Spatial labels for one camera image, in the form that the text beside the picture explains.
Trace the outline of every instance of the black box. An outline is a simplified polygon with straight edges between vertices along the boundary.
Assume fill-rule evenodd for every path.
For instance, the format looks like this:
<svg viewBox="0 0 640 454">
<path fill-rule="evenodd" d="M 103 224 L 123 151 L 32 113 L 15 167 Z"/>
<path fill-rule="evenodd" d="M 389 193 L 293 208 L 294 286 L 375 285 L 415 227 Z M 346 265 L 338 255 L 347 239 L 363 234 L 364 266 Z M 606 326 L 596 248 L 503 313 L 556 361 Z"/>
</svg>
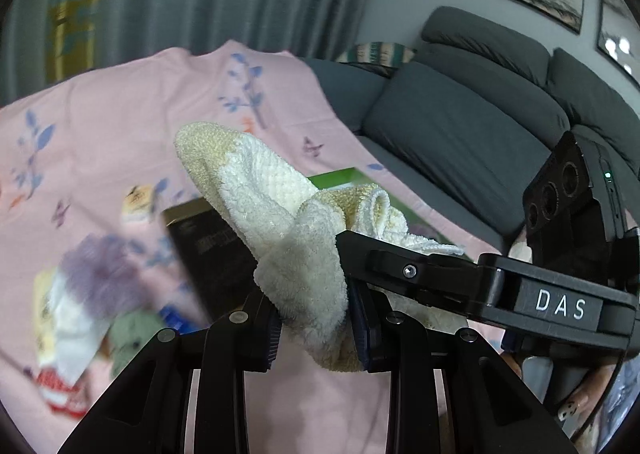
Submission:
<svg viewBox="0 0 640 454">
<path fill-rule="evenodd" d="M 220 214 L 199 198 L 162 216 L 211 322 L 242 306 L 255 287 L 257 262 Z"/>
</svg>

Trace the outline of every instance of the gray sofa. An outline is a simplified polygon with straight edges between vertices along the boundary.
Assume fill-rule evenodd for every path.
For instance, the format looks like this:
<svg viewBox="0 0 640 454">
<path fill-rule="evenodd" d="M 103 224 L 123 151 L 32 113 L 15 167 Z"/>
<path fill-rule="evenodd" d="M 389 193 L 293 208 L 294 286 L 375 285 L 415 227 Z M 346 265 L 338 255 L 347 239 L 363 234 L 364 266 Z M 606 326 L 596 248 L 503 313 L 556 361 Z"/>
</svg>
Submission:
<svg viewBox="0 0 640 454">
<path fill-rule="evenodd" d="M 429 205 L 503 253 L 524 226 L 522 193 L 566 130 L 604 145 L 640 221 L 640 119 L 562 49 L 441 7 L 391 78 L 307 60 L 337 116 Z"/>
</svg>

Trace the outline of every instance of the decorative pillow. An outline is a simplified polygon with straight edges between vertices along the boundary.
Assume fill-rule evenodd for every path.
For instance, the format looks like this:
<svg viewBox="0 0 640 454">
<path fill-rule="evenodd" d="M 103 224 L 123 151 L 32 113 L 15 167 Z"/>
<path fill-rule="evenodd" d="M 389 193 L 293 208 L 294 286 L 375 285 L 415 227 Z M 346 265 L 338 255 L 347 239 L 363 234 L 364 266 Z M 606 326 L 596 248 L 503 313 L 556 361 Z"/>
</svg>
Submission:
<svg viewBox="0 0 640 454">
<path fill-rule="evenodd" d="M 414 55 L 414 50 L 395 42 L 366 42 L 345 51 L 335 61 L 390 78 L 402 64 L 411 61 Z"/>
</svg>

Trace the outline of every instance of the blue object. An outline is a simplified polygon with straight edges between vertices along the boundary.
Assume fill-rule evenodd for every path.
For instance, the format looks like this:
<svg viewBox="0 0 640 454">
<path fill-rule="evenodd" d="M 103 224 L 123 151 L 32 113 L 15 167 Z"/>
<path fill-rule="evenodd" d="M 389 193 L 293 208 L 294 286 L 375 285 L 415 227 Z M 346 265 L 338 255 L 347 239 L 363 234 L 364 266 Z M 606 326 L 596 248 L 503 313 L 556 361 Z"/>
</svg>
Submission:
<svg viewBox="0 0 640 454">
<path fill-rule="evenodd" d="M 180 335 L 186 335 L 187 333 L 193 333 L 194 331 L 200 331 L 203 329 L 201 326 L 195 325 L 193 322 L 180 315 L 178 310 L 171 304 L 164 306 L 158 314 L 167 326 L 178 331 Z"/>
</svg>

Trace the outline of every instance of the terry cloth towel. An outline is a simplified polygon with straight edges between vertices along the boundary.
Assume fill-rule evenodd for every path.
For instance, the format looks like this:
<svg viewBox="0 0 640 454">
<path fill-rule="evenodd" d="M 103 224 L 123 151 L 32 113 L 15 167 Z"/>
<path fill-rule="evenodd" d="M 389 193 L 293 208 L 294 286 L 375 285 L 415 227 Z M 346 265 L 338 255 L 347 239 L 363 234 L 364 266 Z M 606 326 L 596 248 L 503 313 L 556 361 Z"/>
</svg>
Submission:
<svg viewBox="0 0 640 454">
<path fill-rule="evenodd" d="M 197 188 L 258 260 L 256 284 L 306 351 L 329 370 L 362 368 L 335 246 L 338 233 L 353 230 L 425 254 L 462 253 L 409 234 L 404 216 L 379 186 L 319 191 L 253 135 L 193 123 L 178 132 L 175 144 Z M 466 325 L 458 315 L 387 296 L 394 309 L 430 328 L 455 332 Z"/>
</svg>

